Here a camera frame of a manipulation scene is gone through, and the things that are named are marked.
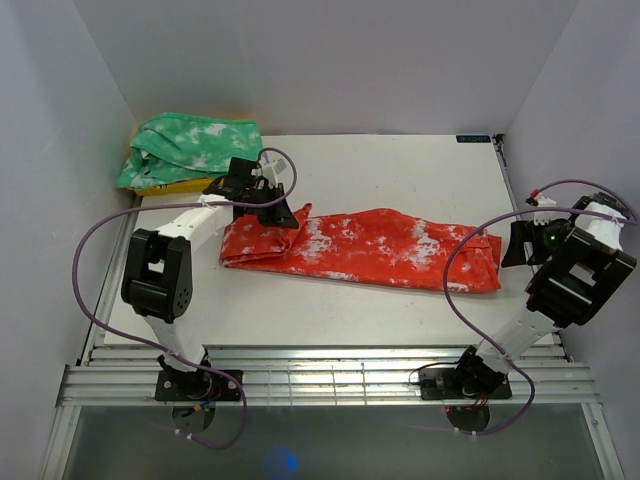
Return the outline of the red tie-dye trousers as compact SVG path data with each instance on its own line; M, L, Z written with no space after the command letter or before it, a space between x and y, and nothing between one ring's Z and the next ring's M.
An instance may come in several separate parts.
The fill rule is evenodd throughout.
M502 240L471 227L378 208L314 216L295 211L298 228L264 227L249 216L225 229L219 262L227 268L395 288L466 294L500 289Z

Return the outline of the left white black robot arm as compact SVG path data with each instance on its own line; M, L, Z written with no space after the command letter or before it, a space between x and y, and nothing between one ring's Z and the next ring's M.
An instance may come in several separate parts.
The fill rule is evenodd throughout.
M179 324L193 297L193 254L239 219L267 228L298 227L287 203L293 188L278 179L287 168L296 183L294 163L277 148L263 148L255 160L234 157L228 172L212 180L193 207L130 237L121 298L151 327L163 349L161 368L179 373L177 386L190 399L205 397L212 387L210 372L201 368L207 358L202 342Z

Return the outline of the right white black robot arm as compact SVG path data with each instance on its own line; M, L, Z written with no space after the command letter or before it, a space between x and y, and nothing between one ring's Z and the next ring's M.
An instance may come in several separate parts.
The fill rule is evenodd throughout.
M501 262L535 268L527 300L498 332L462 354L451 384L464 397L491 395L506 383L512 361L541 338L588 323L637 265L621 246L632 214L619 199L604 192L583 196L566 218L548 197L529 203L533 216L511 223Z

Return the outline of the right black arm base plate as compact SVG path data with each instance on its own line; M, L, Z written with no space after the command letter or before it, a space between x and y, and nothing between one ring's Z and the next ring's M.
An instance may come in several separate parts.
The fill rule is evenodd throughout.
M454 368L431 367L418 371L418 386L422 400L507 400L512 398L509 381L503 381L495 390L477 382L463 381Z

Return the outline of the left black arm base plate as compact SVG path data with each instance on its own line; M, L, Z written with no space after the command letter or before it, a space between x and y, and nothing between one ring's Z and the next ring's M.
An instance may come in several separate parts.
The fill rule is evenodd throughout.
M223 370L224 375L201 370L193 372L161 371L158 374L154 399L160 402L235 402L241 400L238 383L241 370Z

